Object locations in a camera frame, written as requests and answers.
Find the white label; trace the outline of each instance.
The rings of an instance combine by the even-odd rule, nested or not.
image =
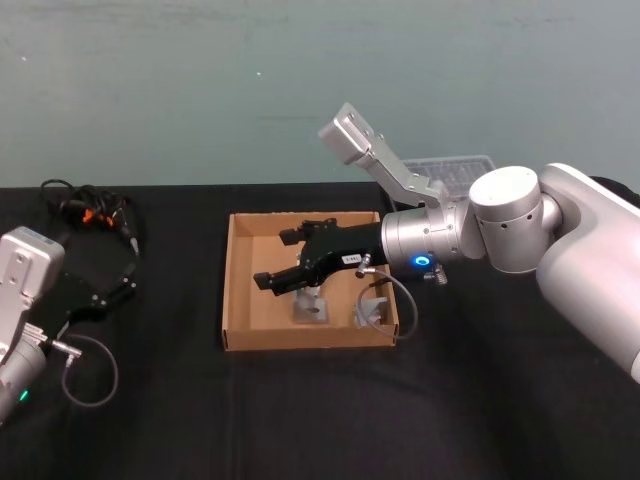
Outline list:
[[[351,263],[360,263],[362,262],[362,256],[359,253],[356,253],[354,255],[344,255],[342,257],[342,263],[344,263],[345,265],[349,265]]]

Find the teal wall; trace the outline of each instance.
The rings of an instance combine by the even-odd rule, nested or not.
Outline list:
[[[638,0],[0,0],[0,185],[362,180],[347,100],[405,158],[640,187]]]

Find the open cardboard box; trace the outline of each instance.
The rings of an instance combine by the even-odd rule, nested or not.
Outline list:
[[[377,212],[237,213],[230,216],[222,311],[225,350],[281,350],[296,348],[393,346],[393,338],[370,327],[358,328],[354,306],[358,293],[373,281],[356,278],[354,270],[331,275],[321,288],[327,301],[328,323],[299,324],[293,320],[295,292],[276,297],[260,290],[257,272],[276,272],[296,265],[303,243],[285,246],[279,233],[298,227],[303,220],[336,218],[347,227],[380,221]],[[388,266],[379,266],[389,273]],[[380,321],[389,334],[398,331],[398,311],[390,283],[371,289],[364,298],[387,297]]]

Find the black table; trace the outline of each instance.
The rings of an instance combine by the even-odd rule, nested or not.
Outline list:
[[[6,479],[637,479],[640,389],[542,299],[485,262],[411,286],[418,333],[392,350],[224,353],[232,212],[384,210],[374,184],[120,189],[146,219],[138,296],[77,326],[116,355],[98,410],[60,390],[50,357],[0,429]],[[0,191],[0,231],[42,230],[35,190]],[[77,235],[69,271],[99,283],[128,252]],[[407,318],[400,305],[401,318]],[[108,388],[86,359],[79,395]]]

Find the white robotic arm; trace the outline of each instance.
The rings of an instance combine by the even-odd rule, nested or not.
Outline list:
[[[399,202],[382,245],[394,271],[488,256],[498,270],[535,270],[544,297],[640,383],[640,210],[578,170],[547,165],[487,173],[469,200],[412,174],[349,104],[319,132],[345,163],[367,169]]]

